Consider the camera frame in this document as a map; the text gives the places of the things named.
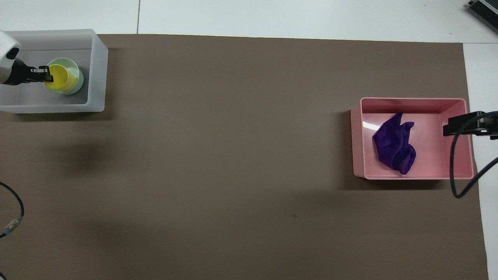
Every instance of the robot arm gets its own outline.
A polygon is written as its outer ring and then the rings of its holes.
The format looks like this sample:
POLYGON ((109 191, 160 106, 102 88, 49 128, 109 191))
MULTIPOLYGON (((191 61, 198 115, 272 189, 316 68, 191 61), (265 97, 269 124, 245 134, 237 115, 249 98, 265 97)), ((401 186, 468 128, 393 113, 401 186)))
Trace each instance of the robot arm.
POLYGON ((38 69, 27 66, 16 58, 21 44, 0 30, 0 84, 18 85, 31 82, 53 82, 48 66, 38 69))

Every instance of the yellow cup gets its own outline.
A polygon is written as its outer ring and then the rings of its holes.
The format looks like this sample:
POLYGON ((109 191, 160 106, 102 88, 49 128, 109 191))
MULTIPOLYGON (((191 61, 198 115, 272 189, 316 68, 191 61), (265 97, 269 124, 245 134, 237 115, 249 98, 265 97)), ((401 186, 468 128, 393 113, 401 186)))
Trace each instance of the yellow cup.
POLYGON ((50 75, 54 77, 54 81, 43 83, 49 89, 66 92, 70 90, 78 81, 78 79, 76 79, 76 77, 67 71, 67 69, 62 65, 50 65, 48 66, 48 69, 50 70, 50 75))

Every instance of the cable connector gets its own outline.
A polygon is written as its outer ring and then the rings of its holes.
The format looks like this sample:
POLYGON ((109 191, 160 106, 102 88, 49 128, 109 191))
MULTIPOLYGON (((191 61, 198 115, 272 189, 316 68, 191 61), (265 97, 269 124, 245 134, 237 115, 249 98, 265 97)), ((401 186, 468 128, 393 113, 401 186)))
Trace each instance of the cable connector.
POLYGON ((5 230, 3 231, 3 234, 7 236, 9 233, 13 232, 15 228, 21 223, 24 217, 19 216, 19 218, 12 220, 6 227, 5 230))

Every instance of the white tiled surface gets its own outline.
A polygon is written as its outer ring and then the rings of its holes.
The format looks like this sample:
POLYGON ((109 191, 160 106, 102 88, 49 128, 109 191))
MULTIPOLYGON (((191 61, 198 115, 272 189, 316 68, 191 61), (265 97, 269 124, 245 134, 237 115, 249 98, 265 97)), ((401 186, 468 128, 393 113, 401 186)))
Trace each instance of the white tiled surface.
MULTIPOLYGON (((498 111, 498 44, 464 44, 471 111, 498 111)), ((474 157, 481 170, 498 156, 498 140, 474 136, 474 157)), ((498 280, 498 166, 479 180, 479 199, 490 280, 498 280)))
MULTIPOLYGON (((0 29, 92 28, 97 33, 498 43, 467 0, 0 0, 0 29)), ((472 111, 498 110, 498 44, 464 44, 472 111)), ((481 169, 498 140, 474 137, 481 169)), ((480 181, 490 280, 498 280, 498 171, 480 181)))
POLYGON ((141 0, 139 33, 498 42, 467 0, 141 0))
POLYGON ((0 30, 136 33, 139 0, 0 0, 0 30))

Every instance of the black cable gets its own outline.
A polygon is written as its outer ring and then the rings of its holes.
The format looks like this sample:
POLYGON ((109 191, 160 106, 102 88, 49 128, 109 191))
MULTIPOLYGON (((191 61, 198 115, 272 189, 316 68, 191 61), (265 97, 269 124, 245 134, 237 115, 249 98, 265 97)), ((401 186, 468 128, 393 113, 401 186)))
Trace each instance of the black cable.
MULTIPOLYGON (((7 186, 6 184, 4 184, 2 182, 0 182, 0 185, 2 185, 4 188, 9 190, 15 196, 15 198, 19 202, 19 206, 21 207, 21 217, 24 217, 24 204, 22 203, 21 198, 17 195, 17 193, 11 187, 7 186)), ((4 236, 5 236, 5 233, 0 234, 0 238, 2 238, 4 236)))
POLYGON ((453 138, 453 142, 451 143, 451 150, 450 150, 450 185, 451 185, 451 192, 453 193, 453 196, 456 198, 462 198, 467 192, 470 190, 470 188, 481 178, 484 173, 486 173, 488 170, 491 169, 495 164, 498 163, 498 157, 493 159, 490 163, 488 163, 481 171, 479 171, 474 178, 470 180, 470 182, 465 186, 465 188, 462 190, 462 192, 457 193, 457 189, 455 186, 455 176, 454 176, 454 160, 455 160, 455 146, 457 144, 457 139, 460 134, 463 133, 463 131, 473 122, 480 120, 482 118, 489 118, 489 117, 494 117, 498 116, 498 111, 493 111, 489 113, 484 113, 479 116, 473 117, 470 120, 466 121, 455 133, 455 137, 453 138))

